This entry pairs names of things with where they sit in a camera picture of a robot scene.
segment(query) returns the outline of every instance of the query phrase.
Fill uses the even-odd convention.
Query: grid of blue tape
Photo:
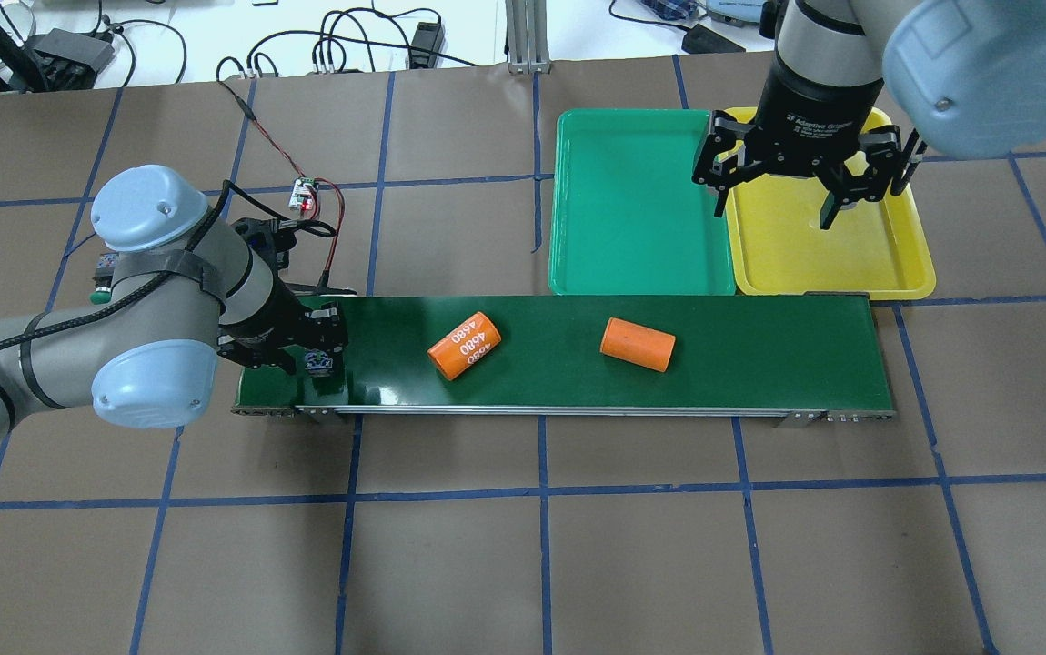
[[[676,74],[677,88],[680,92],[680,104],[682,108],[688,108],[688,95],[686,92],[684,74],[680,67],[680,59],[673,55],[673,70]],[[543,244],[543,208],[541,208],[541,182],[553,177],[552,174],[541,171],[541,130],[540,130],[540,103],[541,103],[541,75],[532,75],[532,128],[533,128],[533,161],[535,166],[531,174],[493,176],[493,178],[439,178],[439,179],[415,179],[415,181],[386,181],[385,168],[388,153],[389,123],[391,108],[394,99],[394,78],[395,74],[390,73],[386,91],[385,113],[382,117],[382,138],[381,155],[379,158],[378,179],[371,183],[343,184],[344,189],[374,189],[377,200],[373,207],[373,234],[370,241],[369,269],[366,278],[366,293],[373,293],[374,264],[380,245],[380,225],[382,195],[386,187],[390,186],[420,186],[436,184],[482,184],[482,183],[503,183],[519,182],[524,179],[532,179],[535,183],[535,250],[539,250]],[[252,83],[248,90],[248,105],[253,104],[256,93],[256,84]],[[49,205],[66,204],[77,205],[77,212],[74,217],[73,228],[66,238],[66,248],[63,250],[62,262],[56,275],[54,275],[50,295],[46,309],[53,304],[53,299],[58,295],[62,275],[66,269],[66,258],[75,249],[83,245],[86,240],[74,242],[82,216],[86,211],[87,204],[92,200],[90,190],[94,187],[94,179],[98,174],[98,167],[107,149],[111,129],[115,126],[115,117],[118,115],[119,105],[122,100],[122,91],[115,92],[115,100],[111,108],[111,115],[108,117],[107,128],[103,132],[103,138],[97,153],[94,157],[94,165],[91,166],[90,176],[87,179],[82,196],[74,199],[35,199],[35,200],[6,200],[0,202],[0,207],[23,206],[23,205]],[[241,125],[240,141],[236,144],[235,157],[232,170],[229,172],[229,179],[234,182],[241,167],[241,157],[244,154],[246,136],[248,135],[248,119]],[[1036,201],[1031,198],[1028,185],[1023,178],[1021,166],[1017,161],[1022,158],[1046,157],[1046,153],[1028,153],[1008,155],[1006,160],[1013,166],[1015,178],[1021,187],[1022,195],[1026,199],[1028,208],[1036,221],[1040,233],[1046,245],[1046,225],[1042,212],[1036,206]],[[927,157],[928,162],[951,161],[949,157]],[[249,191],[287,191],[288,187],[257,187]],[[219,194],[217,190],[206,191],[208,196]],[[756,606],[758,607],[758,617],[764,640],[764,650],[768,654],[773,653],[772,636],[770,631],[769,607],[767,603],[767,589],[764,583],[764,571],[758,555],[758,542],[756,542],[756,522],[753,515],[752,494],[761,491],[797,491],[797,490],[842,490],[842,489],[878,489],[878,488],[917,488],[918,485],[937,485],[943,495],[943,501],[951,521],[952,535],[954,535],[957,554],[959,555],[960,566],[963,568],[963,575],[968,585],[969,595],[972,600],[973,613],[976,616],[980,637],[983,646],[990,654],[996,654],[997,648],[994,646],[993,634],[988,629],[988,623],[984,613],[983,604],[980,601],[980,589],[978,589],[975,573],[973,572],[971,555],[965,546],[963,527],[960,523],[959,514],[956,511],[955,501],[952,497],[952,488],[962,484],[1021,484],[1022,482],[1046,482],[1046,473],[1018,473],[1018,474],[990,474],[990,476],[949,476],[942,455],[939,455],[938,441],[936,441],[934,423],[931,422],[931,410],[927,405],[927,397],[924,391],[923,381],[919,380],[917,364],[915,364],[915,354],[910,342],[910,335],[907,332],[903,317],[903,308],[906,307],[941,307],[941,306],[963,306],[963,303],[1033,303],[1046,302],[1044,296],[998,296],[986,298],[930,298],[923,301],[899,301],[883,302],[877,306],[890,307],[896,317],[899,336],[903,341],[904,354],[909,365],[910,377],[912,377],[915,397],[917,398],[919,411],[922,411],[924,424],[927,431],[928,444],[931,455],[934,457],[936,476],[934,477],[877,477],[876,479],[835,479],[835,480],[780,480],[780,481],[753,481],[749,474],[749,465],[745,457],[743,442],[743,431],[737,419],[731,420],[732,434],[734,434],[735,454],[737,455],[738,480],[735,482],[699,482],[698,484],[611,484],[611,485],[561,485],[553,488],[548,484],[547,477],[547,417],[540,415],[539,426],[537,426],[537,438],[539,438],[539,485],[533,488],[513,488],[494,490],[473,490],[473,491],[447,491],[447,492],[399,492],[399,493],[358,493],[358,470],[362,447],[362,432],[364,432],[364,420],[358,417],[353,432],[353,453],[349,461],[348,491],[344,494],[302,494],[302,495],[270,495],[270,497],[224,497],[224,498],[174,498],[170,495],[170,485],[175,477],[179,453],[179,437],[183,430],[179,429],[173,444],[170,445],[170,455],[166,464],[166,472],[163,477],[163,488],[160,498],[105,498],[105,500],[40,500],[40,501],[0,501],[0,511],[19,510],[82,510],[82,509],[124,509],[124,506],[141,506],[157,509],[156,527],[154,527],[147,564],[145,564],[143,581],[140,591],[139,605],[137,605],[136,617],[134,617],[134,629],[132,631],[131,647],[129,652],[136,654],[139,652],[140,638],[142,634],[142,623],[147,610],[150,593],[152,593],[154,583],[154,572],[158,556],[158,544],[160,544],[163,523],[166,512],[172,506],[221,506],[221,505],[299,505],[299,503],[344,503],[345,525],[343,530],[343,543],[341,543],[341,562],[339,573],[339,595],[336,608],[336,633],[337,643],[335,652],[340,654],[344,642],[345,630],[345,609],[347,609],[347,583],[349,574],[349,561],[353,556],[353,522],[354,506],[358,502],[429,502],[445,500],[463,500],[464,498],[539,498],[540,499],[540,541],[541,541],[541,610],[543,610],[543,650],[545,655],[555,651],[558,645],[552,638],[552,610],[551,610],[551,547],[549,546],[549,524],[548,524],[548,503],[551,497],[563,497],[563,495],[604,495],[604,494],[658,494],[658,493],[740,493],[743,494],[745,532],[747,532],[748,549],[750,554],[750,565],[752,567],[753,588],[755,588]],[[0,445],[0,470],[4,455],[10,445],[10,437],[6,436]]]

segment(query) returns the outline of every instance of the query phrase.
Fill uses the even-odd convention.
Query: printed number
[[[476,348],[478,348],[478,344],[481,344],[482,341],[485,339],[486,339],[486,333],[479,332],[476,336],[471,337],[471,340],[468,341],[468,343],[461,344],[461,346],[459,346],[459,348],[457,349],[459,349],[461,354],[471,354],[475,352]]]
[[[491,346],[482,346],[481,348],[478,348],[476,352],[474,352],[472,356],[465,358],[465,362],[468,362],[468,364],[474,364],[474,362],[481,360],[482,356],[484,356],[488,352],[491,352]]]
[[[476,329],[476,324],[472,320],[472,322],[464,324],[463,326],[457,329],[457,331],[453,331],[451,333],[451,340],[456,344],[461,344],[462,339],[465,339],[465,336],[470,335],[471,332],[474,332],[474,329]]]

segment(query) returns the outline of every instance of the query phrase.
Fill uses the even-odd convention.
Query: black cable
[[[258,200],[253,199],[252,196],[248,195],[248,191],[245,191],[244,189],[241,189],[240,186],[233,184],[231,179],[225,179],[224,185],[220,189],[220,197],[215,199],[215,203],[211,207],[208,207],[206,214],[204,214],[204,219],[199,222],[195,231],[191,232],[191,238],[189,238],[183,246],[183,249],[186,250],[186,252],[190,253],[195,250],[196,247],[199,246],[199,242],[203,241],[204,236],[207,236],[208,229],[211,229],[212,225],[215,224],[215,221],[220,220],[220,216],[224,212],[224,206],[227,204],[230,191],[234,191],[234,194],[241,196],[241,198],[248,200],[249,203],[252,203],[257,208],[260,208],[260,210],[268,212],[269,216],[276,217],[279,220],[288,220],[285,216],[273,211],[272,208],[266,207],[266,205],[258,202]],[[97,323],[104,318],[118,314],[121,310],[127,310],[127,308],[133,306],[133,303],[141,301],[141,299],[152,294],[152,291],[163,286],[163,283],[165,283],[170,275],[174,274],[156,274],[156,277],[150,278],[141,287],[132,291],[131,294],[121,297],[114,303],[109,303],[107,307],[104,307],[103,310],[94,312],[94,314],[87,314],[86,316],[62,320],[60,323],[47,324],[46,328],[40,328],[33,332],[23,332],[21,335],[15,335],[10,338],[0,340],[0,352],[4,348],[27,343],[27,341],[41,339],[42,337],[49,337],[50,335],[58,335],[59,332],[73,331],[75,328],[83,328],[86,326],[86,324]]]
[[[10,29],[13,29],[13,32],[18,35],[18,41],[24,43],[25,38],[23,37],[23,35],[21,35],[21,30],[18,29],[18,26],[13,24],[13,21],[10,20],[10,14],[7,14],[6,8],[2,6],[2,0],[0,0],[0,12],[2,12],[2,18],[6,20],[7,24],[10,24]]]
[[[311,53],[312,65],[314,67],[323,66],[325,72],[331,71],[331,69],[333,70],[333,72],[345,70],[345,63],[348,62],[348,53],[345,52],[345,46],[341,45],[341,43],[337,41],[337,39],[328,38],[328,60],[331,61],[333,60],[334,45],[336,45],[338,48],[341,49],[341,66],[331,67],[326,62],[324,62],[324,59],[319,59],[318,61],[318,54],[322,53],[322,50],[320,50],[320,43],[322,42],[318,41],[317,43],[314,43],[314,45],[312,45],[312,53]]]
[[[98,28],[100,28],[100,26],[103,26],[103,0],[98,0],[98,20],[94,21],[94,28],[91,28],[90,30],[91,39],[98,33]]]
[[[297,229],[314,236],[320,236],[322,240],[332,240],[333,236],[337,236],[337,228],[321,220],[302,220],[301,226]]]
[[[331,28],[328,28],[328,31],[326,32],[324,31],[324,25],[327,24],[329,17],[337,17],[337,18],[333,19],[333,26],[331,26]],[[349,20],[353,21],[353,24],[356,24],[358,26],[358,31],[361,32],[361,38],[365,39],[366,42],[366,54],[369,55],[369,69],[377,70],[378,66],[377,64],[373,63],[373,46],[369,45],[369,33],[366,32],[365,26],[362,25],[361,21],[359,21],[357,17],[353,16],[353,14],[341,12],[340,9],[333,9],[333,12],[327,12],[326,14],[324,14],[324,16],[320,18],[320,32],[319,32],[320,37],[333,37],[333,30],[337,29],[337,23],[341,20],[341,18],[349,18]],[[324,63],[323,53],[322,53],[322,59],[320,61]],[[328,46],[328,64],[332,63],[333,63],[333,46],[331,45]]]
[[[369,0],[369,8],[370,9],[374,9],[374,10],[378,9],[377,3],[373,0]],[[404,12],[400,12],[397,14],[390,14],[390,18],[407,17],[407,16],[410,16],[410,14],[415,13],[415,12],[430,12],[431,14],[433,14],[433,16],[435,16],[435,18],[438,18],[438,24],[441,24],[441,22],[442,22],[442,16],[441,16],[441,14],[439,14],[438,10],[436,10],[436,9],[431,9],[430,7],[417,7],[417,8],[414,8],[414,9],[407,9],[407,10],[404,10]]]
[[[903,150],[903,162],[907,166],[907,170],[896,181],[890,183],[890,195],[896,196],[896,198],[903,195],[903,191],[907,189],[907,185],[910,183],[910,178],[915,175],[918,162],[923,160],[924,153],[926,152],[927,141],[919,141],[917,129],[911,130],[910,136],[907,137],[907,144],[904,145]]]
[[[646,21],[643,18],[622,17],[615,13],[615,7],[616,0],[611,0],[611,4],[608,4],[608,14],[610,14],[612,18],[619,18],[619,20],[634,22],[634,24],[657,24],[660,26],[672,26],[672,28],[680,29],[681,31],[688,31],[688,28],[682,24],[668,24],[668,22],[664,21]]]
[[[224,64],[226,64],[228,62],[232,62],[233,64],[235,64],[236,70],[241,71],[241,77],[245,77],[245,75],[248,75],[248,72],[245,72],[245,70],[244,70],[244,64],[241,63],[241,60],[237,60],[235,58],[231,58],[231,55],[229,55],[229,58],[224,58],[223,60],[220,60],[219,64],[215,64],[215,80],[217,80],[217,82],[220,82],[220,69],[222,67],[224,67]]]
[[[260,71],[260,58],[269,60],[269,65],[273,67],[273,74],[276,74],[276,77],[281,77],[281,71],[277,69],[276,62],[274,62],[272,58],[270,58],[268,54],[264,52],[257,52],[256,59],[253,61],[253,66],[256,67],[257,73]]]
[[[170,29],[170,31],[174,31],[175,35],[177,35],[177,37],[179,37],[179,48],[183,49],[183,61],[181,63],[179,63],[179,74],[175,75],[175,84],[179,84],[179,81],[183,80],[183,73],[185,73],[185,71],[187,70],[187,41],[185,40],[185,38],[183,38],[183,33],[179,32],[179,29],[175,29],[174,26],[170,26],[168,24],[163,24],[163,22],[160,22],[160,21],[147,20],[147,18],[132,18],[131,20],[128,20],[128,21],[116,22],[116,24],[122,24],[122,25],[128,25],[128,24],[154,24],[154,25],[158,25],[158,26],[165,26],[166,29]]]
[[[343,13],[343,16],[347,16],[347,14],[353,14],[354,12],[361,12],[361,13],[365,13],[365,14],[372,14],[373,16],[376,16],[378,18],[382,18],[382,20],[390,22],[390,24],[394,25],[394,28],[397,28],[397,32],[402,35],[402,41],[404,43],[406,43],[406,47],[407,48],[410,47],[410,37],[408,37],[408,35],[406,33],[406,29],[403,29],[402,25],[399,24],[397,21],[394,21],[394,18],[390,17],[389,14],[386,14],[386,13],[383,13],[383,12],[378,12],[378,9],[368,9],[366,7],[354,7],[351,9],[345,9],[345,12]],[[328,30],[328,32],[331,33],[331,37],[332,37],[333,29],[331,28]]]
[[[119,88],[126,88],[129,84],[131,84],[131,75],[136,74],[136,64],[137,62],[139,62],[139,60],[136,58],[136,48],[134,48],[134,46],[131,44],[131,41],[129,41],[127,35],[122,33],[121,26],[119,29],[113,29],[111,31],[116,37],[121,39],[123,43],[127,43],[128,50],[131,50],[131,67],[129,67],[128,69],[128,78],[123,80],[122,84],[119,86]]]
[[[322,32],[314,30],[314,29],[286,29],[286,30],[278,31],[278,32],[275,32],[275,33],[269,33],[268,37],[262,39],[260,41],[257,41],[256,45],[253,45],[253,51],[255,51],[256,49],[260,48],[262,45],[265,45],[265,43],[267,43],[269,41],[272,41],[274,39],[278,39],[280,37],[289,37],[290,35],[293,35],[293,33],[309,33],[309,35],[312,35],[312,37],[324,37],[324,35]],[[377,46],[380,46],[380,48],[400,48],[400,49],[406,48],[406,46],[402,45],[401,43],[383,43],[383,42],[380,42],[380,41],[368,41],[368,42],[366,42],[366,41],[362,41],[360,39],[349,39],[348,37],[333,37],[333,38],[337,39],[339,41],[347,42],[347,43],[369,43],[369,45],[377,45]],[[451,62],[456,62],[456,63],[462,64],[462,66],[478,66],[477,63],[469,62],[469,61],[465,61],[465,60],[461,60],[459,58],[452,58],[452,55],[444,54],[444,53],[440,53],[437,50],[431,50],[429,48],[418,48],[417,45],[411,45],[409,47],[409,50],[412,51],[412,52],[422,52],[422,53],[425,53],[425,54],[433,54],[433,55],[436,55],[436,58],[439,58],[441,60],[449,60]]]

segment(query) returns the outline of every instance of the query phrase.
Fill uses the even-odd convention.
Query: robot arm
[[[119,253],[111,302],[0,320],[0,441],[28,414],[84,405],[119,426],[184,426],[207,408],[217,348],[253,367],[293,367],[291,344],[340,354],[335,312],[308,311],[220,220],[229,190],[208,207],[160,165],[103,186],[91,223]]]
[[[1046,0],[780,4],[755,117],[711,113],[698,149],[693,181],[713,187],[718,214],[735,184],[817,178],[826,229],[841,208],[901,194],[927,143],[982,158],[1046,138]],[[884,81],[917,129],[906,142],[893,126],[861,132]],[[856,175],[857,152],[867,168]]]

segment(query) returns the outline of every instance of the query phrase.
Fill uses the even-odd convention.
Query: orange cylinder
[[[503,340],[499,329],[481,311],[465,319],[450,335],[442,337],[427,354],[435,362],[438,372],[448,380],[461,376],[463,370],[481,360]]]
[[[608,357],[664,372],[676,344],[677,337],[667,332],[654,331],[643,324],[611,317],[604,331],[604,340],[599,341],[599,352]]]

